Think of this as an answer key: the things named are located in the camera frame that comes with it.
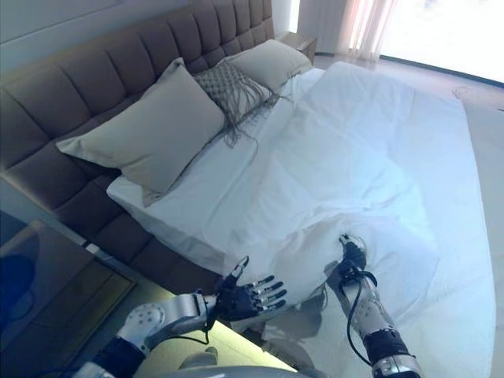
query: window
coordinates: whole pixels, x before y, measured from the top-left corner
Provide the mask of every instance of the window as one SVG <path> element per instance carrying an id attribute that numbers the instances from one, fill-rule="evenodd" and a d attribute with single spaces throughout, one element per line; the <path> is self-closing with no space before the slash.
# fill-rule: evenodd
<path id="1" fill-rule="evenodd" d="M 503 0 L 399 0 L 381 54 L 504 82 Z"/>

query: robotic arm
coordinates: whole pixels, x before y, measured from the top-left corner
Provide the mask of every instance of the robotic arm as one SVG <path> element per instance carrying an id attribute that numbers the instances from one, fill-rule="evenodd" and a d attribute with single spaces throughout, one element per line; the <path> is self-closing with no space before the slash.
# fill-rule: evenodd
<path id="1" fill-rule="evenodd" d="M 331 273 L 327 284 L 338 296 L 348 318 L 346 334 L 350 346 L 364 363 L 371 366 L 373 378 L 424 378 L 417 359 L 409 353 L 380 303 L 376 278 L 364 270 L 363 243 L 348 235 L 342 235 L 339 241 L 343 244 L 343 261 Z M 74 378 L 130 378 L 150 351 L 167 339 L 195 330 L 208 332 L 218 317 L 225 321 L 239 321 L 285 306 L 282 297 L 287 291 L 273 276 L 245 286 L 236 285 L 248 261 L 244 258 L 217 285 L 215 295 L 204 296 L 198 292 L 178 295 L 167 302 L 148 303 L 134 309 L 117 337 Z M 359 334 L 367 359 L 355 348 L 350 328 Z M 222 373 L 219 375 L 214 369 L 207 375 L 202 370 L 194 370 L 177 376 L 292 377 L 292 373 L 267 368 L 224 368 Z"/>
<path id="2" fill-rule="evenodd" d="M 355 354 L 372 367 L 373 378 L 424 378 L 415 356 L 409 353 L 376 289 L 378 283 L 366 265 L 362 241 L 342 235 L 343 261 L 327 280 L 348 318 L 346 335 Z M 364 358 L 352 342 L 350 327 L 359 334 L 366 349 Z"/>
<path id="3" fill-rule="evenodd" d="M 177 295 L 167 302 L 147 303 L 130 312 L 117 336 L 74 378 L 130 378 L 160 343 L 192 331 L 208 332 L 217 317 L 239 321 L 285 306 L 287 293 L 274 276 L 237 286 L 249 263 L 244 258 L 217 285 L 215 295 Z"/>

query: floor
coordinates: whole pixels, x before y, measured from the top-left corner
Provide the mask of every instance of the floor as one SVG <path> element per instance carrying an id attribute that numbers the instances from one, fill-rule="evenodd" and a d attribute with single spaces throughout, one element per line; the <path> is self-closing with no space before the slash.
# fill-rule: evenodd
<path id="1" fill-rule="evenodd" d="M 376 62 L 364 61 L 362 59 L 339 55 L 334 57 L 317 55 L 313 66 L 318 69 L 327 69 L 336 61 L 345 61 L 383 75 L 394 77 L 409 84 L 411 87 L 432 92 L 438 96 L 459 98 L 464 102 L 504 110 L 504 89 L 430 69 L 405 65 L 395 61 L 381 59 Z"/>
<path id="2" fill-rule="evenodd" d="M 480 175 L 481 198 L 487 223 L 488 244 L 495 282 L 496 300 L 496 335 L 494 360 L 491 378 L 504 376 L 504 234 L 502 218 L 504 201 L 502 183 L 504 183 L 504 112 L 489 112 L 483 107 L 465 105 L 469 124 L 472 147 Z"/>

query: bedroom wall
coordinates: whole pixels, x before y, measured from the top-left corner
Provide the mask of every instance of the bedroom wall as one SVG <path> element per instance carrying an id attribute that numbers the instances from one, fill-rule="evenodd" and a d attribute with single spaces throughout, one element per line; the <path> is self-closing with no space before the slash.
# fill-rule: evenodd
<path id="1" fill-rule="evenodd" d="M 272 0 L 273 26 L 275 37 L 283 35 L 289 30 L 292 0 Z"/>
<path id="2" fill-rule="evenodd" d="M 192 0 L 1 0 L 0 74 Z"/>
<path id="3" fill-rule="evenodd" d="M 318 53 L 335 53 L 347 0 L 301 0 L 298 33 L 316 36 Z"/>

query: nightstand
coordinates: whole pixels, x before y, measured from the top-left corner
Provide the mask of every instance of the nightstand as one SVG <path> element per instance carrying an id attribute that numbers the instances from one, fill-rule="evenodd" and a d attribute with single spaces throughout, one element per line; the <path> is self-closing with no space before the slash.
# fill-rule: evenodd
<path id="1" fill-rule="evenodd" d="M 2 376 L 67 368 L 135 285 L 37 220 L 2 246 L 0 256 L 2 264 L 23 259 L 32 272 L 29 288 L 10 308 L 11 320 L 2 329 Z"/>
<path id="2" fill-rule="evenodd" d="M 288 32 L 280 38 L 280 41 L 305 54 L 313 64 L 315 49 L 317 48 L 317 37 L 306 37 L 298 33 Z"/>

